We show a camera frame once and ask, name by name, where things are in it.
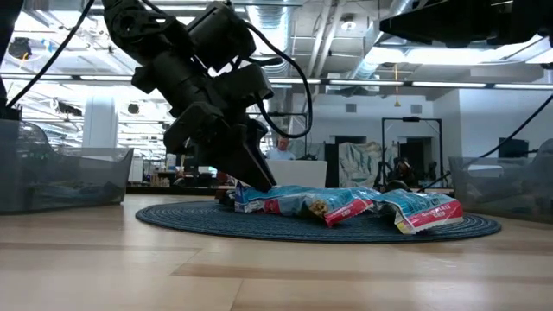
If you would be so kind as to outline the round blue woven placemat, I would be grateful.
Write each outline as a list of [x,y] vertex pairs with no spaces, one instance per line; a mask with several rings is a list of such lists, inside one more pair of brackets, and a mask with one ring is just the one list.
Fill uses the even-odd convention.
[[476,214],[460,223],[403,235],[389,220],[368,213],[332,228],[310,218],[263,213],[237,213],[215,201],[189,201],[147,206],[135,214],[143,223],[182,232],[318,244],[416,244],[482,238],[501,231],[501,224]]

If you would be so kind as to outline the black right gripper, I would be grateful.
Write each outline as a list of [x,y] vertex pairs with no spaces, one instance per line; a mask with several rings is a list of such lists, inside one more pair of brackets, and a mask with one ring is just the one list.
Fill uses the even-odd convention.
[[[486,20],[490,12],[492,26]],[[518,44],[539,35],[553,46],[553,0],[432,0],[382,20],[379,27],[408,41],[437,41],[448,48],[485,40],[491,30],[489,45]]]

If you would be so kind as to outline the black metal frame stand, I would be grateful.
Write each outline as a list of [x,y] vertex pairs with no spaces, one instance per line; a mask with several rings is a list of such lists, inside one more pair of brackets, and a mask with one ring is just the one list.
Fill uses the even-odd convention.
[[303,151],[299,155],[295,155],[295,159],[300,158],[308,154],[308,134],[299,136],[298,134],[292,134],[292,125],[296,120],[296,117],[300,118],[299,123],[303,125],[303,129],[307,129],[309,126],[308,114],[300,112],[280,112],[269,111],[267,116],[261,112],[247,112],[247,115],[257,121],[260,121],[267,127],[268,132],[261,138],[260,149],[265,158],[269,157],[269,154],[278,147],[278,141],[282,137],[282,133],[285,132],[285,139],[289,140],[289,143],[303,143]]

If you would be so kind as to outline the black round ceiling fixture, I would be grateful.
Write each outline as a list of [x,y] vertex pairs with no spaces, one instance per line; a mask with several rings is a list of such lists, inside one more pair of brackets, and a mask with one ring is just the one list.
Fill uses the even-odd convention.
[[16,37],[8,46],[10,56],[18,60],[27,60],[32,55],[29,38]]

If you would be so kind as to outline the black wall monitor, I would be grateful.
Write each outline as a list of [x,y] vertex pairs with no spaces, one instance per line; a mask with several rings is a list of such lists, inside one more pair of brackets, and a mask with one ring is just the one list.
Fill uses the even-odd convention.
[[527,157],[529,149],[529,142],[522,139],[507,139],[501,137],[499,139],[499,158],[520,158]]

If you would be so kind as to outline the white building column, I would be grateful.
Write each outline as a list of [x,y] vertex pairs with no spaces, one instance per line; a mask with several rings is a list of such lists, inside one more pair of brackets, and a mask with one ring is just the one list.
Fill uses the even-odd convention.
[[118,141],[118,111],[111,96],[87,98],[84,114],[83,148],[115,148]]

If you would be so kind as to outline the crumpled pale blue sheet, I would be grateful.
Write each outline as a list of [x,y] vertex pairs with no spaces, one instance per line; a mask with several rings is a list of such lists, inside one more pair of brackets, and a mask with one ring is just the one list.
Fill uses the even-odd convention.
[[381,160],[380,143],[341,143],[338,146],[340,187],[373,187]]

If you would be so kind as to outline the blue white-ended granola bar pack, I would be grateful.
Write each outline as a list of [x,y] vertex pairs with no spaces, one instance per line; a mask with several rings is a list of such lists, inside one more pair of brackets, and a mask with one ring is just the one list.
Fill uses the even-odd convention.
[[323,218],[329,204],[317,197],[320,188],[275,186],[268,192],[238,184],[234,210],[241,213],[273,213],[283,216],[316,216]]

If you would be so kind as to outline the yellow hanging pendant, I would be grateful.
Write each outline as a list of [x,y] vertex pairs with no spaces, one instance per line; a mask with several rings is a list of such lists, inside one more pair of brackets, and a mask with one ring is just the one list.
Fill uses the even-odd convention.
[[[397,70],[397,64],[393,66],[393,72],[394,72],[394,80],[398,82],[398,70]],[[401,107],[401,104],[399,102],[399,86],[395,86],[395,107]]]

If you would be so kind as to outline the grey translucent plastic bin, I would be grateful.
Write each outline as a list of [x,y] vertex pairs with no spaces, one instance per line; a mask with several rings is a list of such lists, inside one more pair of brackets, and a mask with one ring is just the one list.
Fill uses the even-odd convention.
[[38,213],[65,208],[32,210],[25,189],[34,184],[112,182],[126,186],[132,149],[54,149],[38,126],[0,120],[0,215]]
[[451,156],[449,168],[465,211],[553,224],[553,138],[530,158]]

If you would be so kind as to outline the silver slanted ventilation duct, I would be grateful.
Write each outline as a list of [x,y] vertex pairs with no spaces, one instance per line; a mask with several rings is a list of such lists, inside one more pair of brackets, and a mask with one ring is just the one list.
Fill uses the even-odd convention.
[[377,57],[376,43],[383,37],[380,30],[380,22],[386,18],[393,17],[412,9],[414,0],[391,0],[390,7],[386,13],[381,12],[380,4],[383,0],[377,0],[377,16],[371,19],[369,27],[363,37],[363,55],[359,63],[347,75],[349,79],[370,79],[380,65]]

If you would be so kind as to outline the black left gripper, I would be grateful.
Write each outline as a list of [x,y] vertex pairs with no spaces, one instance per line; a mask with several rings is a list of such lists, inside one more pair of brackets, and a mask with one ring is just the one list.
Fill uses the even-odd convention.
[[138,67],[131,84],[146,93],[159,91],[170,104],[175,121],[163,136],[168,152],[182,152],[191,140],[208,166],[261,192],[277,184],[260,149],[267,128],[246,114],[274,96],[258,64],[212,77],[199,63],[163,52]]

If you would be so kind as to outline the white plastic bin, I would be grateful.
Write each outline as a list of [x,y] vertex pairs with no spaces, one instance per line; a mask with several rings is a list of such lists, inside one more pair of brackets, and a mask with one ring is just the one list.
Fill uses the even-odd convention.
[[279,186],[325,187],[326,161],[267,160]]

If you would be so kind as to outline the blue red chocolate chip pack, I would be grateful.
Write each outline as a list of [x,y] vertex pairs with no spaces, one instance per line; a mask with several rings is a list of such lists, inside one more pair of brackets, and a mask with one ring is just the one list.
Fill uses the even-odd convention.
[[394,225],[404,235],[463,220],[461,203],[440,193],[419,194],[396,189],[375,196],[371,210],[382,215],[392,214]]

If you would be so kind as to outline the long ceiling light strip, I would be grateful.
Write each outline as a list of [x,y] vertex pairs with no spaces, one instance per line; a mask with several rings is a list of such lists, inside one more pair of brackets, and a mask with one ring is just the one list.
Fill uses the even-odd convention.
[[[46,74],[39,81],[42,82],[110,82],[115,84],[129,84],[130,75],[67,75]],[[393,86],[414,88],[457,88],[457,89],[488,89],[513,91],[547,91],[553,92],[553,84],[525,84],[525,83],[491,83],[491,82],[450,82],[450,81],[408,81],[408,80],[355,80],[355,79],[307,79],[313,86]]]

